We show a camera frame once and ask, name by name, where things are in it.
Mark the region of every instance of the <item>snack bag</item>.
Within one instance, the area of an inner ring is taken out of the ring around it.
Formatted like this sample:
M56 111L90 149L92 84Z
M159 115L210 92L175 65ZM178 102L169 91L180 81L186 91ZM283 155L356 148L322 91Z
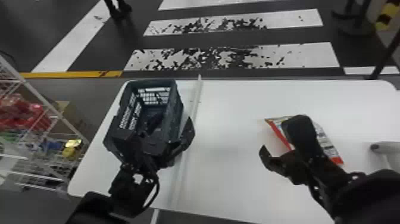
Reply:
M284 143L284 145L289 150L294 150L293 145L291 145L288 142L288 140L286 139L285 134L283 132L283 129L282 129L282 122L284 122L285 120L287 120L291 117L293 117L293 116L265 119L265 122L267 122L271 126L271 128L274 130L277 137ZM318 125L316 122L312 122L312 123L314 125L315 132L317 133L317 140L320 143L325 155L328 156L328 158L331 159L332 162L334 162L336 164L343 164L342 158L340 157L335 146L333 146L332 142L329 140L328 136L325 134L322 127L320 125Z

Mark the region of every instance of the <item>metal pole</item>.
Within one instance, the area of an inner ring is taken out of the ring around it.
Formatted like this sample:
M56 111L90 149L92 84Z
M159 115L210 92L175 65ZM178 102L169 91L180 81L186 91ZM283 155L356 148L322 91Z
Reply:
M345 14L350 13L353 10L354 1L355 0L347 0Z
M388 46L385 55L379 61L378 65L375 67L375 70L372 72L371 76L368 77L368 79L378 79L378 76L380 75L383 68L385 67L386 62L391 58L392 54L396 51L399 44L400 44L400 29L397 31L397 34L393 38L390 45Z
M362 3L361 9L360 9L360 14L355 19L354 28L361 27L361 25L365 19L365 15L367 14L368 8L371 5L371 1L372 0L364 0L364 2Z

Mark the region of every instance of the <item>white painted stripe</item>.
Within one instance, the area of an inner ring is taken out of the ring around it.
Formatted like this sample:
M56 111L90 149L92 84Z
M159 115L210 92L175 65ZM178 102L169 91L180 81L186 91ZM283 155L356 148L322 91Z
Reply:
M359 75L359 74L371 74L375 67L367 66L367 67L344 67L345 74L348 75ZM380 74L400 74L399 69L396 66L386 66L383 68Z
M163 0L158 10L174 10L177 8L195 8L216 5L231 5L251 2L266 2L279 0Z
M99 1L32 72L67 71L109 17L104 1Z
M152 21L144 36L323 26L317 9Z
M339 67L330 42L135 50L124 70L197 70Z

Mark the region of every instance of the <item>black plastic basket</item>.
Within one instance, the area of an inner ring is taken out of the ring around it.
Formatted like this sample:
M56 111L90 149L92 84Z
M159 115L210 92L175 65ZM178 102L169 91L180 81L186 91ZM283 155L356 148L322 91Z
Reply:
M104 145L122 162L140 163L143 152L137 151L140 144L135 138L152 129L152 135L156 133L157 139L162 142L178 141L182 112L183 104L174 80L129 82L121 97L118 113L104 139ZM144 154L162 157L171 153L158 150L146 151Z

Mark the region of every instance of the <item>packaged item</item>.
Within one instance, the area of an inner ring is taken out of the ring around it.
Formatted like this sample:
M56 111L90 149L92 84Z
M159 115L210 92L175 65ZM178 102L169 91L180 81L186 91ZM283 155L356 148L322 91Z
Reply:
M47 114L43 114L44 110L40 104L30 104L28 113L15 119L15 127L18 129L30 129L44 131L51 125L51 120Z
M21 114L28 111L29 103L21 94L11 94L0 99L0 111L9 114Z
M64 158L73 158L75 155L75 148L74 147L65 147L62 151L62 156Z
M265 119L265 121L271 126L271 128L274 130L275 134L277 137L284 143L284 145L289 149L293 150L294 147L291 145L288 140L285 137L285 134L282 129L282 122L285 120L288 120L293 116L286 116L286 117L277 117L277 118L271 118L271 119ZM328 136L325 134L324 130L320 125L318 125L316 122L312 122L315 128L315 132L317 133L317 140L320 143L324 153L326 156L328 156L329 159L331 159L332 162L336 164L343 164L343 160L340 157L337 149L335 146L333 146L332 142L328 138Z

